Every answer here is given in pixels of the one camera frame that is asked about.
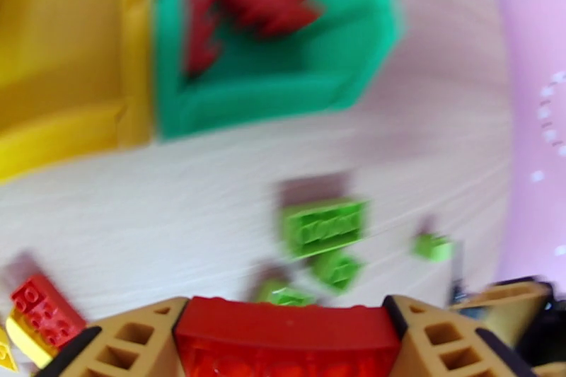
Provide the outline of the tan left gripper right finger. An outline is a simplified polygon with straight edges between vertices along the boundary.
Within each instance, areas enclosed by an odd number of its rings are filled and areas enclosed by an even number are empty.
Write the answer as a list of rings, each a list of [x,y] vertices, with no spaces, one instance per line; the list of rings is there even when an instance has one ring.
[[[535,376],[532,368],[479,321],[408,296],[387,295],[401,341],[390,376]]]

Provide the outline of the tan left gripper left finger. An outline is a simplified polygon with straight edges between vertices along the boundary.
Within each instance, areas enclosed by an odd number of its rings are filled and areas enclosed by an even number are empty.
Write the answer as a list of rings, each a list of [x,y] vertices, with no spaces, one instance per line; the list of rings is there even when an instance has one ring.
[[[98,320],[37,376],[184,376],[173,329],[188,299],[174,297]]]

